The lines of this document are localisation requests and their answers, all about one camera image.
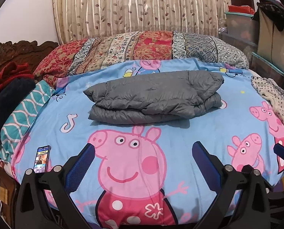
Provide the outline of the grey puffer jacket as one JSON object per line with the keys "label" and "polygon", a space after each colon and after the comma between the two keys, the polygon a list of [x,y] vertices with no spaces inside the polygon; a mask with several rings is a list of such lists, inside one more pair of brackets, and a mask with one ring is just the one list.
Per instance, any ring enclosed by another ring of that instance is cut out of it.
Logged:
{"label": "grey puffer jacket", "polygon": [[89,119],[113,125],[192,119],[221,107],[217,72],[185,70],[142,74],[98,83],[84,94],[94,103]]}

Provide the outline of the dark clothes pile on wardrobe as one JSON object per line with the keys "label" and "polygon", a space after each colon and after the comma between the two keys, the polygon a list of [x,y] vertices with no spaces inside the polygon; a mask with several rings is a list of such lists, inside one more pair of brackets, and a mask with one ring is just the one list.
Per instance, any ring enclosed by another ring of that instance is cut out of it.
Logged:
{"label": "dark clothes pile on wardrobe", "polygon": [[254,13],[252,20],[260,21],[259,12],[263,12],[271,19],[279,31],[284,30],[284,6],[277,0],[259,0],[257,2],[257,11]]}

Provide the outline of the smartphone with lit screen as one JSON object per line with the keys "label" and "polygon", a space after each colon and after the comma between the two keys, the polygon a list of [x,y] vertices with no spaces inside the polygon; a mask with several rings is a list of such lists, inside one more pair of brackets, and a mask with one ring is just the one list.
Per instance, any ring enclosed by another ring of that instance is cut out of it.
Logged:
{"label": "smartphone with lit screen", "polygon": [[51,146],[42,146],[37,148],[33,170],[35,173],[43,173],[48,169],[49,154]]}

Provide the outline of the blue Peppa Pig blanket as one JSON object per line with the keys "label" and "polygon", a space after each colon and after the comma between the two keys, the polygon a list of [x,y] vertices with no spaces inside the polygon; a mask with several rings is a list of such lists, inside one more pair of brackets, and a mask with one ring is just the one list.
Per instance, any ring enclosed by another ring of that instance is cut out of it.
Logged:
{"label": "blue Peppa Pig blanket", "polygon": [[[84,91],[114,79],[169,71],[205,70],[224,78],[222,104],[205,115],[150,125],[109,125],[89,119]],[[237,171],[258,169],[275,185],[284,173],[274,145],[284,146],[284,125],[251,85],[252,73],[194,58],[127,61],[58,81],[54,96],[17,145],[11,167],[21,182],[34,167],[37,148],[51,146],[48,169],[63,165],[91,143],[95,158],[71,198],[96,228],[173,225],[199,220],[215,198],[194,158],[200,141],[210,154]]]}

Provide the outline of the teal white wave-pattern pillow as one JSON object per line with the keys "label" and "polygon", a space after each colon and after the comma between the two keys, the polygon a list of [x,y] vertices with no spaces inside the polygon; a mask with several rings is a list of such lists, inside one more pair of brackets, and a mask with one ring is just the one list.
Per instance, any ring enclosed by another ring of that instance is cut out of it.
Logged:
{"label": "teal white wave-pattern pillow", "polygon": [[10,114],[0,132],[0,159],[2,161],[11,161],[15,148],[54,93],[55,89],[46,81],[41,80]]}

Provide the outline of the clear bin teal lid lower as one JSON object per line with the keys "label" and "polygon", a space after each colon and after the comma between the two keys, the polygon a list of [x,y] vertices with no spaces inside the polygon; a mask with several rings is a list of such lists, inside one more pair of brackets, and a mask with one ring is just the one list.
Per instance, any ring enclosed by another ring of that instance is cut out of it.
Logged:
{"label": "clear bin teal lid lower", "polygon": [[284,72],[255,52],[252,52],[250,69],[261,77],[273,79],[278,86],[284,89]]}

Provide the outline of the clear bin teal lid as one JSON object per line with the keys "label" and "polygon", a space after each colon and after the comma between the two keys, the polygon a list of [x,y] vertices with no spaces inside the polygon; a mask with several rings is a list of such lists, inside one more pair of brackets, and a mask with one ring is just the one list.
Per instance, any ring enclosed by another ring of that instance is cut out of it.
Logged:
{"label": "clear bin teal lid", "polygon": [[259,22],[253,20],[253,15],[239,12],[225,12],[227,33],[242,40],[257,44],[259,41]]}
{"label": "clear bin teal lid", "polygon": [[273,79],[278,86],[284,89],[284,72],[255,52],[252,52],[250,69],[261,77]]}

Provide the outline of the beige fabric wardrobe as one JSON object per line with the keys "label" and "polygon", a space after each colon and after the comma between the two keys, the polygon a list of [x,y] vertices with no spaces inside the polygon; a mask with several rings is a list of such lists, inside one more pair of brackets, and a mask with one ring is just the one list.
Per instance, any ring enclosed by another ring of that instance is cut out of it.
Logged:
{"label": "beige fabric wardrobe", "polygon": [[259,10],[260,30],[257,54],[284,73],[284,28],[279,31],[274,22]]}

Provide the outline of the grey storage bin middle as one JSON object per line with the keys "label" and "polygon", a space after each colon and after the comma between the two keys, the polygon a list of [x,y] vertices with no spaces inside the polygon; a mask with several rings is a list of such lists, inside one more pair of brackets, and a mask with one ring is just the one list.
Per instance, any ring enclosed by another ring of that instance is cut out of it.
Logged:
{"label": "grey storage bin middle", "polygon": [[220,33],[219,38],[224,42],[240,49],[247,57],[249,63],[252,62],[252,53],[257,51],[258,45],[245,39],[240,39],[234,36],[231,36],[228,33]]}

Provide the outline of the red velvet cloth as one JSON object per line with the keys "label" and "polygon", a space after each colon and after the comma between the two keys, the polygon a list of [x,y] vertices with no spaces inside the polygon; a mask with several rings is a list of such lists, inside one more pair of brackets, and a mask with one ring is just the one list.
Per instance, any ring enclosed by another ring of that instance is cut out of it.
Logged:
{"label": "red velvet cloth", "polygon": [[0,92],[15,78],[29,78],[33,79],[30,69],[28,68],[28,63],[22,65],[17,65],[15,62],[8,63],[0,71]]}

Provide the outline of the patchwork floral quilt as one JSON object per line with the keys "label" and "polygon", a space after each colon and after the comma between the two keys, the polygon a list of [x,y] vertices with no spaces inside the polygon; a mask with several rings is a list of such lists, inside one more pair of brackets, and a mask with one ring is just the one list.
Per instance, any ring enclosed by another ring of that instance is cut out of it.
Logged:
{"label": "patchwork floral quilt", "polygon": [[208,35],[171,31],[135,31],[73,41],[55,48],[33,75],[55,87],[59,78],[104,69],[128,60],[197,58],[248,69],[244,52]]}

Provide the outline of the carved dark wooden headboard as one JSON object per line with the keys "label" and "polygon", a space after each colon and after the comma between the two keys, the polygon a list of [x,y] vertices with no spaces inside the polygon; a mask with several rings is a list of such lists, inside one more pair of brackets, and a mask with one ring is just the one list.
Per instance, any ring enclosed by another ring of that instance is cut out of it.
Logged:
{"label": "carved dark wooden headboard", "polygon": [[57,42],[45,41],[38,45],[37,41],[21,40],[16,43],[11,41],[0,42],[0,71],[10,62],[17,65],[28,63],[28,68],[33,72],[39,63],[56,47]]}

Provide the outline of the clear bin teal lid upper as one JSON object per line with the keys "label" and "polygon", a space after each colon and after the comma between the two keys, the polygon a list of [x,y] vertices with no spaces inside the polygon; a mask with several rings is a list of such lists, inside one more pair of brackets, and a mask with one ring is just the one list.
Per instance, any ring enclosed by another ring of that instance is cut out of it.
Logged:
{"label": "clear bin teal lid upper", "polygon": [[259,22],[253,20],[253,15],[239,12],[225,12],[227,33],[242,40],[257,44],[259,41]]}

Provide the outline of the red box on bin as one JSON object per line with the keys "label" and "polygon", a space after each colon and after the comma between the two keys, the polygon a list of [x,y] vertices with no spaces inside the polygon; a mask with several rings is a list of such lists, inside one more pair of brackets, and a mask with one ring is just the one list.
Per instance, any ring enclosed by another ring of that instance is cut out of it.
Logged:
{"label": "red box on bin", "polygon": [[228,5],[228,10],[229,12],[236,12],[236,13],[249,14],[249,15],[254,15],[255,13],[255,10],[247,5],[244,6]]}

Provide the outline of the beige leaf-pattern curtain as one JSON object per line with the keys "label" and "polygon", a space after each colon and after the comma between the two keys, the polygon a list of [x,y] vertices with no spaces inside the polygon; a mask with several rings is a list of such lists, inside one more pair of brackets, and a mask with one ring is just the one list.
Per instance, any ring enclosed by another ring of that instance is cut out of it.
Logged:
{"label": "beige leaf-pattern curtain", "polygon": [[218,35],[231,0],[52,0],[58,40],[132,31]]}

